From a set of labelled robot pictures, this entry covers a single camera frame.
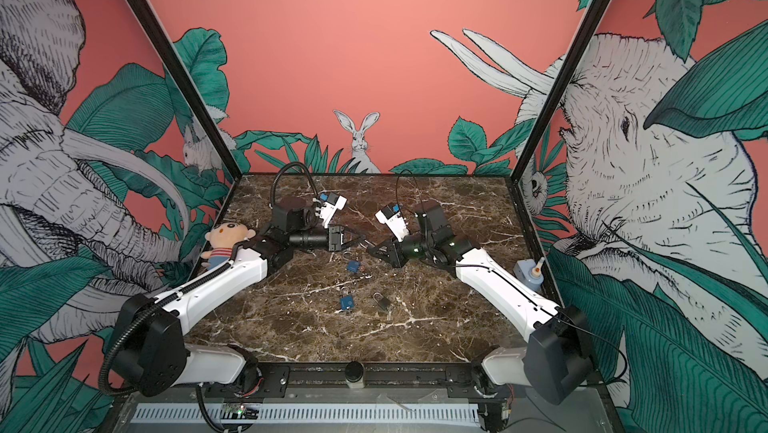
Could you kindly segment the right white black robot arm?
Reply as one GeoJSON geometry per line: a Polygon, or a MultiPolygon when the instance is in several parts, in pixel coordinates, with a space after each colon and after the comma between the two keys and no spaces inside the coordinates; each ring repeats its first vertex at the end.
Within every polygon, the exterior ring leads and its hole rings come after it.
{"type": "Polygon", "coordinates": [[[377,211],[376,219],[392,236],[369,247],[369,254],[394,268],[417,259],[450,273],[482,295],[526,343],[522,348],[494,347],[474,360],[476,392],[488,398],[504,385],[528,386],[558,405],[572,392],[586,389],[596,367],[585,314],[525,286],[479,243],[455,233],[438,202],[424,202],[413,214],[415,232],[409,230],[400,205],[390,203],[377,211]]]}

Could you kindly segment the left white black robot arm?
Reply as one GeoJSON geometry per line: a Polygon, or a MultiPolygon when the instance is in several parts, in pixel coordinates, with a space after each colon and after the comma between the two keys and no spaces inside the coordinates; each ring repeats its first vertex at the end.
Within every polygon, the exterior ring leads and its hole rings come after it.
{"type": "Polygon", "coordinates": [[[224,222],[205,238],[206,271],[154,297],[137,294],[122,306],[98,376],[109,396],[158,395],[177,385],[218,383],[238,397],[258,392],[257,358],[239,346],[188,344],[186,334],[237,293],[262,282],[292,260],[296,250],[343,251],[361,235],[331,220],[345,197],[322,193],[311,203],[286,197],[272,206],[260,231],[224,222]]]}

